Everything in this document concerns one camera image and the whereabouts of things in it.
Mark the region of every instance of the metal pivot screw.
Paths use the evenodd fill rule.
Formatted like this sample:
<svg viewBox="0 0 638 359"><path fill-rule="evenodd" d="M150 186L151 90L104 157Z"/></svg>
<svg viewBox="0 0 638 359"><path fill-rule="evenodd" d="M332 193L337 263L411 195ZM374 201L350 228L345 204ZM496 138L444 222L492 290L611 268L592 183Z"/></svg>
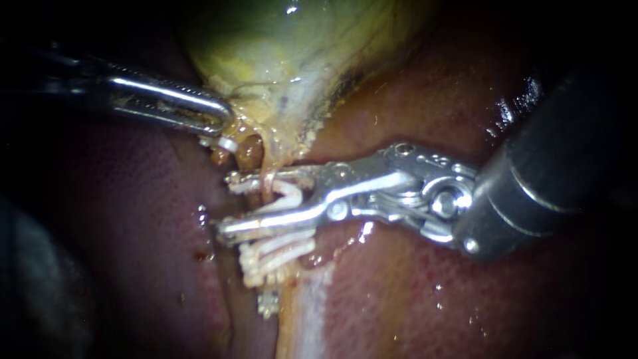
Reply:
<svg viewBox="0 0 638 359"><path fill-rule="evenodd" d="M465 251L470 254L477 254L479 252L479 243L474 238L466 238L463 241L463 247Z"/></svg>
<svg viewBox="0 0 638 359"><path fill-rule="evenodd" d="M328 218L332 221L342 221L348 216L348 204L345 201L333 203L328 208Z"/></svg>
<svg viewBox="0 0 638 359"><path fill-rule="evenodd" d="M457 198L450 191L440 191L432 200L432 211L442 219L451 219L457 214Z"/></svg>
<svg viewBox="0 0 638 359"><path fill-rule="evenodd" d="M416 147L414 147L413 144L398 144L396 145L396 147L394 147L395 151L401 155L401 156L407 156L409 154L411 154L414 150L416 150Z"/></svg>

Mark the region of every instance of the clip applier jaw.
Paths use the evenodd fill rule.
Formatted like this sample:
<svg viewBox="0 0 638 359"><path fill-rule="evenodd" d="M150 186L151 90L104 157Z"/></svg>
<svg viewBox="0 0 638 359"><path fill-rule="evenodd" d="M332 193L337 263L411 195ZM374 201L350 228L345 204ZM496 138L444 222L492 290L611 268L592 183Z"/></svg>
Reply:
<svg viewBox="0 0 638 359"><path fill-rule="evenodd" d="M452 246L452 226L472 203L477 171L400 142L350 162L283 168L274 175L280 199L242 217L212 221L217 240L239 245L249 287L284 277L277 269L314 250L317 227L359 217L400 223ZM258 172L231 172L233 193L257 192ZM304 191L311 194L304 198Z"/></svg>
<svg viewBox="0 0 638 359"><path fill-rule="evenodd" d="M220 135L234 118L231 107L212 92L91 55L68 56L57 44L0 43L0 50L14 59L17 72L3 79L0 92L52 96L206 137Z"/></svg>

